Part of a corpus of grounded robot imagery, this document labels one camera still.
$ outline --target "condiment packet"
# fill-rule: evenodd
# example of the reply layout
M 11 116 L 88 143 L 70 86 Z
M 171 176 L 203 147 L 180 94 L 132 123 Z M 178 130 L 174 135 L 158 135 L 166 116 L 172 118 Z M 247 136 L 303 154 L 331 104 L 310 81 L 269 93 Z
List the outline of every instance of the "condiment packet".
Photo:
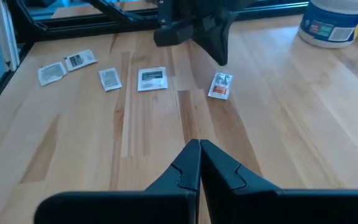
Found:
M 41 86 L 61 80 L 67 74 L 63 63 L 58 62 L 38 69 L 38 80 Z
M 91 49 L 65 57 L 65 61 L 68 71 L 74 71 L 97 62 Z
M 142 69 L 138 72 L 137 91 L 168 88 L 165 67 Z
M 214 79 L 212 80 L 208 96 L 222 100 L 229 99 L 232 80 L 232 75 L 216 73 Z
M 115 90 L 122 87 L 116 68 L 99 71 L 99 76 L 105 91 Z

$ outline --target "white packet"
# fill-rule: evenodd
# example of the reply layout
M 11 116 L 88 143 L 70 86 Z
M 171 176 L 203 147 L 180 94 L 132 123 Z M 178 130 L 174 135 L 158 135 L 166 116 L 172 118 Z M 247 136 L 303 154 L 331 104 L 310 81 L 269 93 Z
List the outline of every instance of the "white packet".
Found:
M 116 68 L 99 71 L 99 76 L 105 91 L 115 90 L 122 87 Z
M 65 61 L 68 71 L 74 71 L 92 63 L 96 63 L 96 59 L 91 49 L 65 57 Z
M 165 67 L 139 70 L 137 78 L 137 91 L 161 90 L 168 88 Z
M 41 86 L 61 80 L 67 74 L 63 63 L 57 62 L 38 69 L 38 80 Z
M 211 88 L 209 88 L 208 96 L 222 100 L 229 99 L 232 80 L 232 75 L 216 73 Z

